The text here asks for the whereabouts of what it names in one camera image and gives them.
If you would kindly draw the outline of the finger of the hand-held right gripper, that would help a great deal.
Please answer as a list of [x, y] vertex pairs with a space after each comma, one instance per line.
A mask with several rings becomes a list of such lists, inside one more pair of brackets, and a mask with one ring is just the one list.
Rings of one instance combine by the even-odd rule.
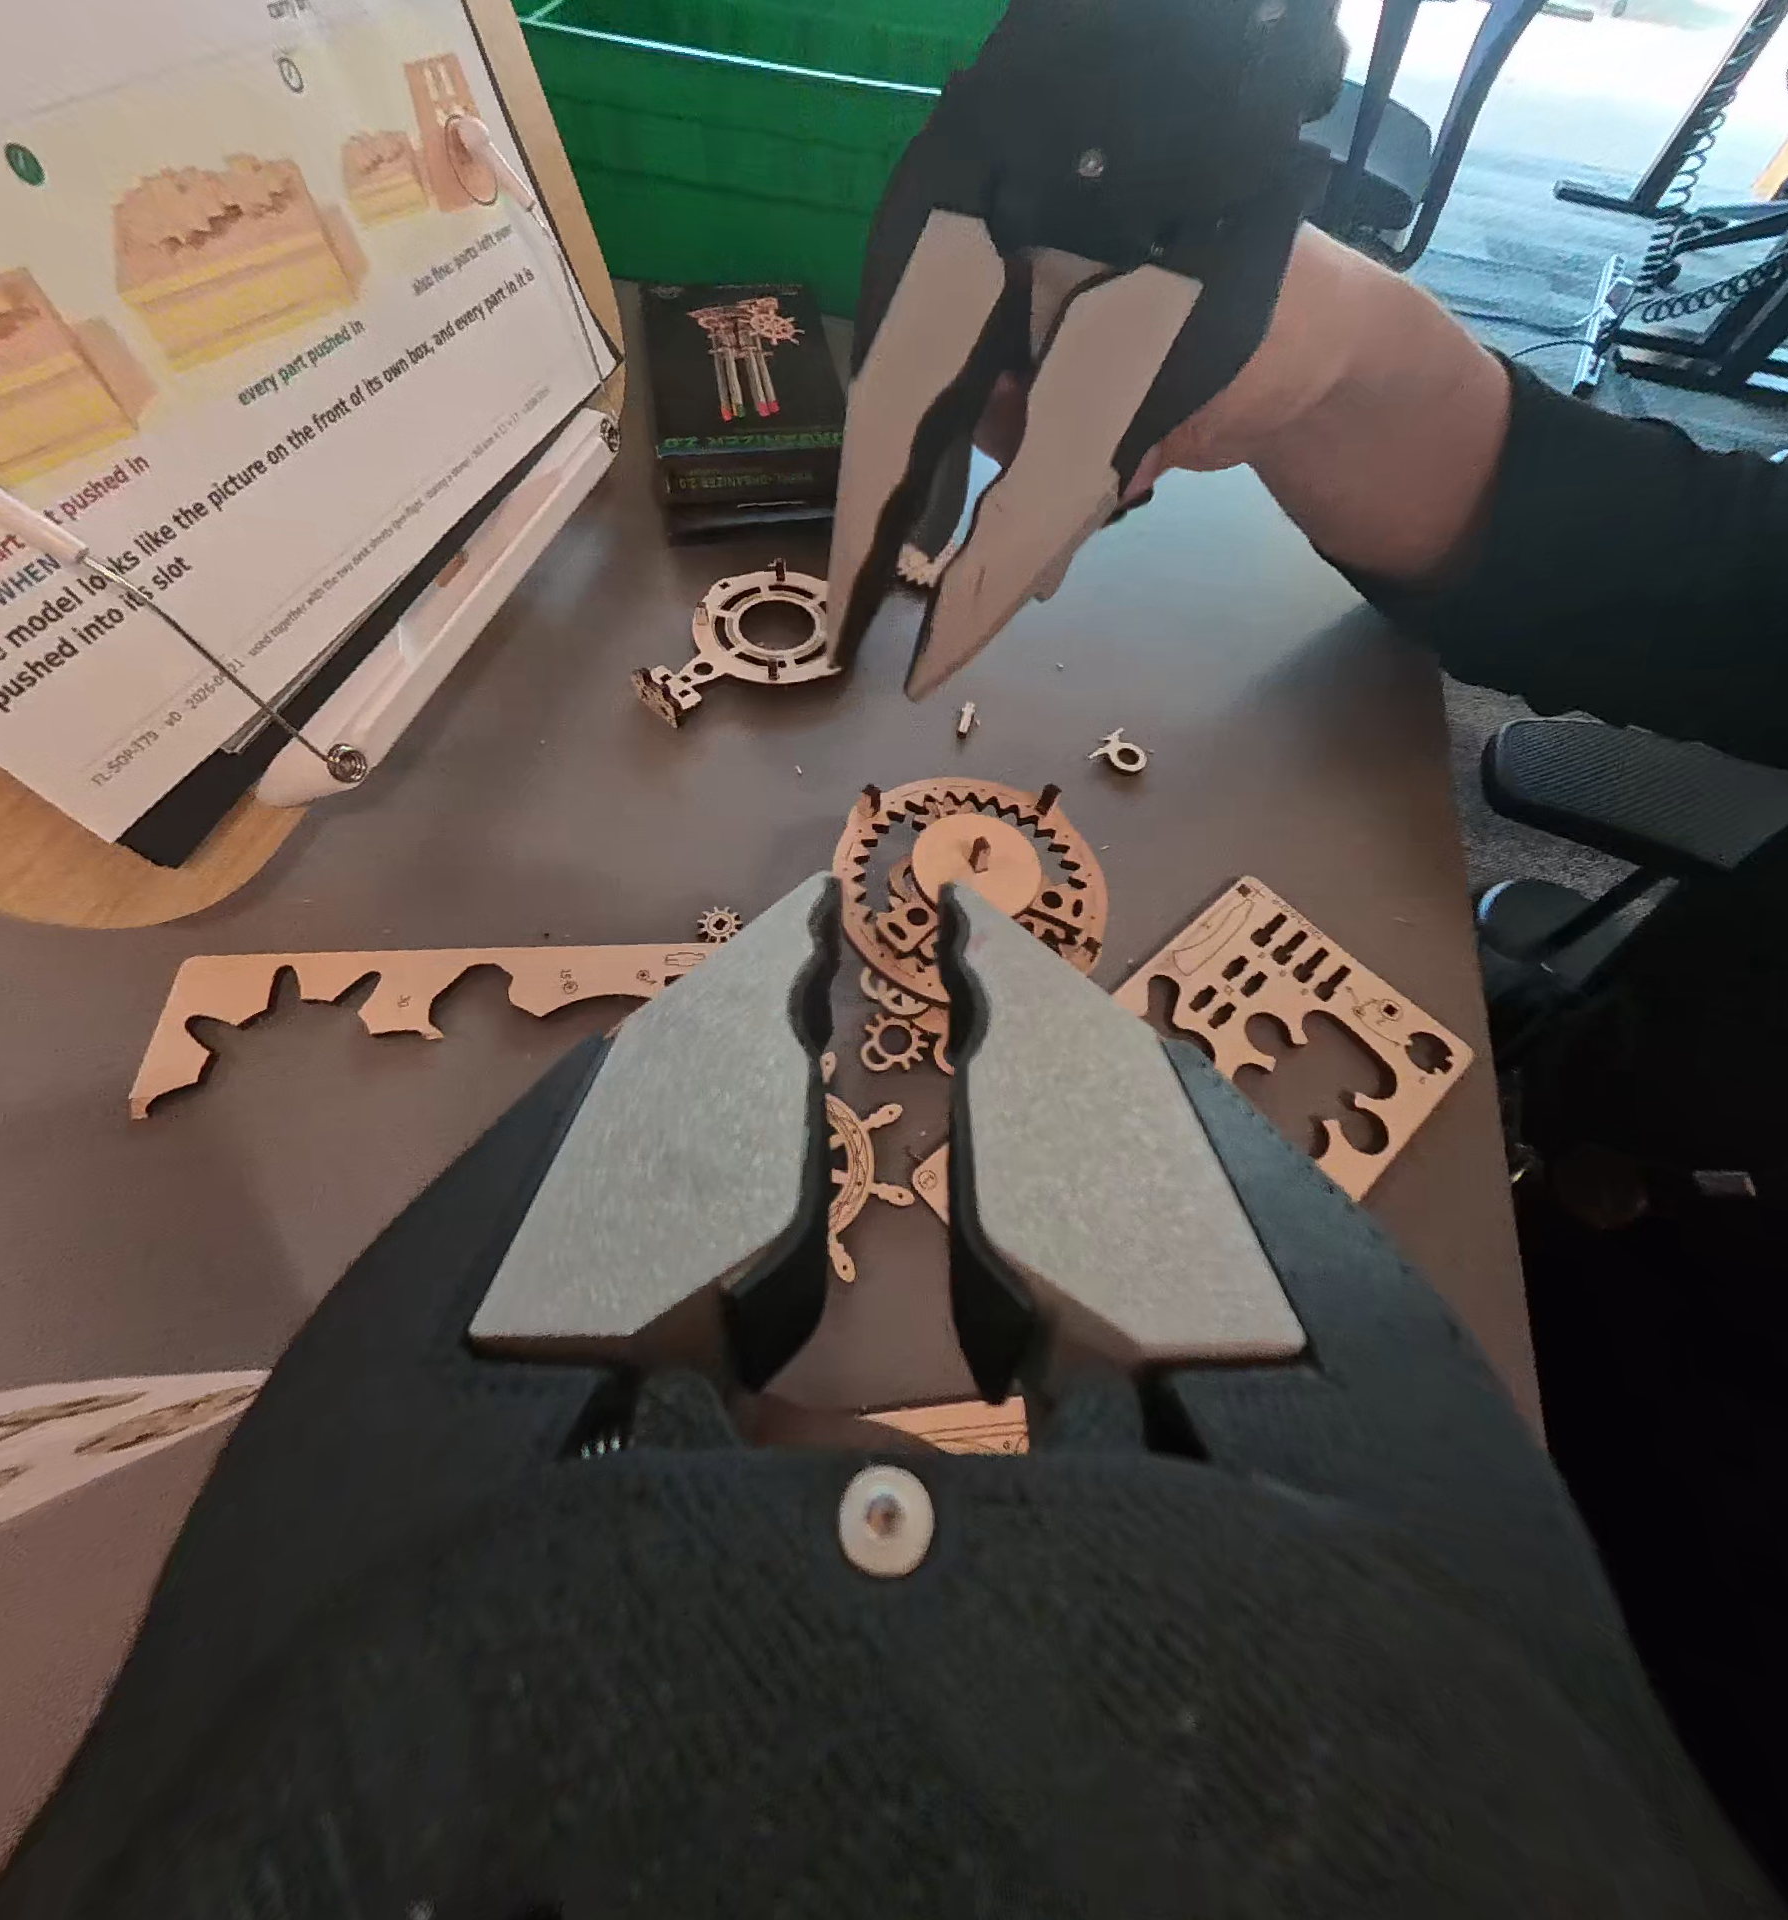
[[1008, 264], [969, 212], [931, 211], [851, 380], [826, 621], [849, 669], [937, 472], [966, 444], [1015, 346]]
[[1035, 360], [1021, 442], [933, 589], [906, 673], [913, 701], [952, 681], [1028, 602], [1049, 600], [1114, 516], [1115, 454], [1203, 295], [1198, 278], [1155, 264], [1112, 272], [1061, 251], [1026, 258]]

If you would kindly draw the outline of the person's right forearm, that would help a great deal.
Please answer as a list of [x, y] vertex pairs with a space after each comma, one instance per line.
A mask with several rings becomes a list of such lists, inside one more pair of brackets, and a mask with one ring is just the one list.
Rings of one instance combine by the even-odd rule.
[[1458, 683], [1788, 771], [1788, 458], [1507, 379], [1491, 497], [1444, 571], [1326, 562]]

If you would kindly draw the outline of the wooden ship wheel part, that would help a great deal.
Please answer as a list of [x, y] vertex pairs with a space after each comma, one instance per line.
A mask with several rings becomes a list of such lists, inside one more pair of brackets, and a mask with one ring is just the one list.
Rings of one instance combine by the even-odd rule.
[[829, 1161], [831, 1161], [831, 1198], [826, 1207], [826, 1253], [834, 1278], [852, 1286], [858, 1280], [856, 1259], [845, 1243], [846, 1231], [869, 1203], [883, 1203], [894, 1208], [909, 1208], [914, 1194], [899, 1183], [881, 1183], [877, 1161], [877, 1133], [903, 1117], [899, 1103], [885, 1103], [861, 1117], [834, 1091], [825, 1097], [825, 1113], [829, 1124]]

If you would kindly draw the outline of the long wavy wooden sheet strip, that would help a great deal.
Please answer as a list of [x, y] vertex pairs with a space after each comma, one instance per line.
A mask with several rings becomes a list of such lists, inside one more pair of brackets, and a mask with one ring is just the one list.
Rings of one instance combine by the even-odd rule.
[[714, 950], [711, 943], [588, 948], [380, 948], [205, 955], [186, 959], [172, 978], [158, 1021], [127, 1091], [138, 1121], [168, 1094], [196, 1085], [212, 1050], [191, 1021], [245, 1027], [271, 1008], [287, 973], [304, 1003], [335, 1003], [369, 987], [357, 1021], [372, 1037], [440, 1041], [438, 1001], [469, 973], [488, 968], [506, 999], [532, 1018], [606, 999], [645, 1001], [662, 992]]

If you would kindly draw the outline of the punched wooden sheet round cutouts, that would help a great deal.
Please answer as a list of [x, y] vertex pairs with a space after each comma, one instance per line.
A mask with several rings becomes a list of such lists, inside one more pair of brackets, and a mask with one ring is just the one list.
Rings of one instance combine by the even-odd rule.
[[1341, 1048], [1345, 1078], [1318, 1094], [1294, 1140], [1357, 1203], [1474, 1064], [1451, 1027], [1251, 875], [1169, 934], [1114, 1001], [1248, 1094], [1313, 1044]]

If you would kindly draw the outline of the round wooden gear model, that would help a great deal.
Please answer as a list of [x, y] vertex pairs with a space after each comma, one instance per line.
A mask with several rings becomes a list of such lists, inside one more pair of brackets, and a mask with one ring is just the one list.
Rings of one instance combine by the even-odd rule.
[[1080, 975], [1108, 933], [1095, 853], [1045, 785], [990, 781], [866, 785], [834, 852], [839, 928], [861, 959], [861, 1067], [947, 1065], [939, 894], [962, 886]]

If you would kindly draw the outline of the black model kit box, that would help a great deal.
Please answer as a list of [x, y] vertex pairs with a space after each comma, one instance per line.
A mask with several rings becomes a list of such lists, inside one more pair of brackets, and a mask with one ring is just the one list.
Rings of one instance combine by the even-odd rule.
[[846, 404], [809, 286], [643, 286], [641, 340], [669, 540], [834, 516]]

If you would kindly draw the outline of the black office chair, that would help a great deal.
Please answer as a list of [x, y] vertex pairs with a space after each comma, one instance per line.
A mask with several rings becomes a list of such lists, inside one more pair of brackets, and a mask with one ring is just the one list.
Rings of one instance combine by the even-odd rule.
[[1304, 141], [1328, 162], [1308, 220], [1341, 243], [1387, 248], [1409, 233], [1424, 204], [1435, 134], [1393, 95], [1420, 9], [1381, 5], [1362, 83], [1345, 83], [1335, 109], [1304, 129]]

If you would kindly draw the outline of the wooden ring plate with tab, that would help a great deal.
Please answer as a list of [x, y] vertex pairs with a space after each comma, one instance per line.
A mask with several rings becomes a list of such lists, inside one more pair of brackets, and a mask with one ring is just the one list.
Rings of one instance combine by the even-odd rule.
[[[788, 644], [769, 644], [750, 631], [765, 610], [797, 616], [803, 631]], [[694, 603], [691, 657], [682, 668], [645, 665], [631, 673], [643, 707], [667, 727], [682, 727], [714, 683], [800, 687], [834, 679], [826, 621], [826, 582], [774, 562], [714, 582]]]

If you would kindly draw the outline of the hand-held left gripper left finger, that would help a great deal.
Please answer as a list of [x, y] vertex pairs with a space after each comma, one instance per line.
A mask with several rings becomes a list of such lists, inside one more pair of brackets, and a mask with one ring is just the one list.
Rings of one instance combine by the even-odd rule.
[[837, 883], [810, 875], [624, 1021], [499, 1253], [477, 1352], [761, 1390], [809, 1343], [837, 920]]

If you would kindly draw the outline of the person's right hand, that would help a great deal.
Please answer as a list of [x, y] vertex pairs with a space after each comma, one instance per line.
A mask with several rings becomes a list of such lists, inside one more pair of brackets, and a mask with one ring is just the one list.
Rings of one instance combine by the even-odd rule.
[[1262, 346], [1124, 503], [1169, 472], [1245, 466], [1326, 562], [1420, 586], [1482, 524], [1510, 401], [1503, 363], [1431, 296], [1302, 225]]

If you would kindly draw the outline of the black desk frame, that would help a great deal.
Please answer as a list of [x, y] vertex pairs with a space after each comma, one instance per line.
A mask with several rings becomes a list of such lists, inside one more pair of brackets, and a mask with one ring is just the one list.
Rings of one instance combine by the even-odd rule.
[[1607, 373], [1788, 406], [1788, 197], [1698, 204], [1698, 184], [1753, 65], [1788, 18], [1761, 3], [1692, 106], [1623, 197], [1558, 179], [1558, 204], [1651, 224], [1639, 264], [1609, 257], [1583, 324], [1571, 394]]

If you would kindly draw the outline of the folded assembly leaflet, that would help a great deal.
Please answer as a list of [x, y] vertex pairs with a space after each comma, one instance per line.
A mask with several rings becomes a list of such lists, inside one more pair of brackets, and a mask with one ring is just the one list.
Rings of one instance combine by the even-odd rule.
[[266, 1380], [257, 1369], [0, 1390], [0, 1524], [235, 1422]]

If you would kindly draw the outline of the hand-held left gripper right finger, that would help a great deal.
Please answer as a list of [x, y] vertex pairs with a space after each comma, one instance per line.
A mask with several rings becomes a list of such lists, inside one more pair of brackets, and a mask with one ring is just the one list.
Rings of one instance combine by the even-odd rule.
[[972, 886], [937, 907], [950, 1305], [978, 1395], [1300, 1356], [1304, 1328], [1167, 1046]]

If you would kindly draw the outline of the green plastic bin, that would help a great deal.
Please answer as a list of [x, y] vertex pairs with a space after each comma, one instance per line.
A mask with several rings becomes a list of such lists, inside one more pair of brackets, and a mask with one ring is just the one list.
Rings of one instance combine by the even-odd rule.
[[610, 272], [852, 317], [885, 182], [1000, 3], [515, 5]]

